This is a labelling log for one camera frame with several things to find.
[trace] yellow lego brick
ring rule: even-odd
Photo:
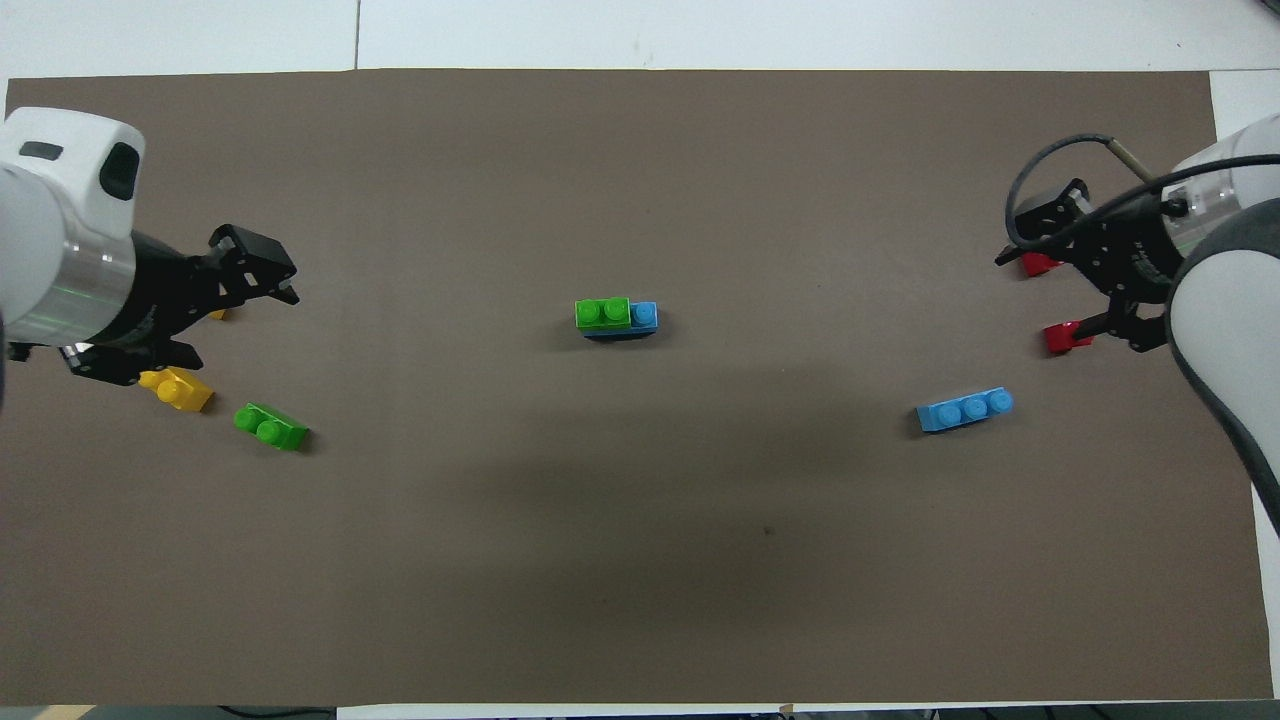
[[[200,413],[214,391],[182,368],[165,368],[152,373],[145,370],[138,384],[150,388],[161,402],[168,402],[184,413]]]

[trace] white table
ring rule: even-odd
[[[390,67],[1210,70],[1224,137],[1280,111],[1280,15],[1256,0],[0,0],[4,85],[17,77]],[[1280,696],[1280,541],[1257,498],[1254,518]],[[791,700],[367,706],[339,717],[773,712]],[[795,711],[933,705],[920,698]]]

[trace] lego brick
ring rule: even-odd
[[[1043,255],[1041,252],[1023,252],[1019,260],[1023,261],[1023,269],[1027,270],[1028,278],[1043,275],[1062,264],[1061,260],[1053,260],[1048,255]]]
[[[579,300],[573,318],[580,331],[618,331],[631,327],[631,301],[626,297]]]
[[[658,332],[658,304],[632,302],[631,325],[609,331],[581,331],[582,337],[626,340],[645,337]]]
[[[1048,347],[1050,352],[1060,355],[1073,347],[1093,345],[1093,336],[1084,340],[1075,340],[1071,337],[1071,333],[1074,333],[1078,327],[1080,327],[1080,322],[1071,320],[1069,323],[1059,323],[1044,328],[1044,346]]]
[[[276,450],[297,450],[307,434],[307,427],[302,423],[274,407],[253,402],[237,410],[233,423]]]
[[[182,368],[165,368],[164,370],[143,370],[138,378],[138,384],[155,392],[161,402],[166,402],[183,413],[200,413],[209,398],[214,396],[212,388],[196,379],[196,375]]]
[[[950,430],[1014,409],[1014,396],[1002,387],[975,392],[955,400],[922,405],[915,409],[920,428],[927,433]]]

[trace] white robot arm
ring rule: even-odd
[[[1093,209],[1076,178],[1016,205],[1030,170],[1076,142],[1106,145],[1143,184]],[[1171,345],[1280,529],[1280,115],[1160,178],[1115,138],[1062,138],[1014,181],[1006,229],[1010,245],[996,264],[1041,252],[1073,264],[1108,297],[1106,313],[1080,322],[1076,340],[1107,333],[1139,352]],[[1143,304],[1164,314],[1139,316]]]
[[[202,366],[173,336],[207,313],[298,301],[297,269],[269,237],[223,225],[207,254],[187,256],[136,232],[145,149],[137,129],[70,110],[19,108],[0,126],[0,345],[12,360],[58,347],[72,373],[132,384],[142,370]]]

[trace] green lego brick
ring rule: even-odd
[[[236,427],[276,450],[297,450],[307,427],[279,410],[248,402],[236,411]]]
[[[627,329],[631,327],[631,300],[626,297],[579,300],[573,304],[573,316],[580,331]]]

